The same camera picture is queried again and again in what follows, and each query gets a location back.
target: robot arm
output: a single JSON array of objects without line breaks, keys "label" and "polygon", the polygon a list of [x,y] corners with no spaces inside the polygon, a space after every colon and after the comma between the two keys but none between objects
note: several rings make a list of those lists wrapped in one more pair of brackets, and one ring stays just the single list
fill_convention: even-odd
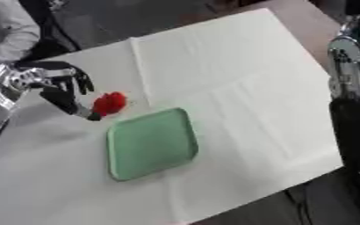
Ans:
[{"label": "robot arm", "polygon": [[331,117],[349,186],[360,208],[360,0],[348,0],[349,21],[331,41]]},{"label": "robot arm", "polygon": [[97,112],[76,99],[74,81],[81,94],[94,91],[89,76],[66,62],[28,62],[14,66],[0,63],[0,134],[23,96],[33,89],[41,90],[40,95],[45,100],[67,114],[101,120]]}]

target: white sheet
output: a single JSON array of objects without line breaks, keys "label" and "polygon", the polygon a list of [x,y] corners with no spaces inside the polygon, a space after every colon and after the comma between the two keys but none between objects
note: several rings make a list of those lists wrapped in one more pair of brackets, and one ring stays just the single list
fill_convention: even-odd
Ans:
[{"label": "white sheet", "polygon": [[[117,183],[111,120],[69,117],[31,95],[0,140],[0,225],[164,225],[202,220],[342,165],[328,75],[267,10],[60,57],[133,103],[113,120],[182,107],[200,154]],[[86,98],[92,100],[99,93]]]}]

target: red object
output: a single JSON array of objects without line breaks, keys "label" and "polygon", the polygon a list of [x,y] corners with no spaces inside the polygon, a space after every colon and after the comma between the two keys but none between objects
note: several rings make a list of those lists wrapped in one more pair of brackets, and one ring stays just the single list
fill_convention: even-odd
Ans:
[{"label": "red object", "polygon": [[93,110],[104,117],[118,113],[125,106],[126,96],[120,92],[113,92],[112,94],[105,93],[101,98],[97,98]]}]

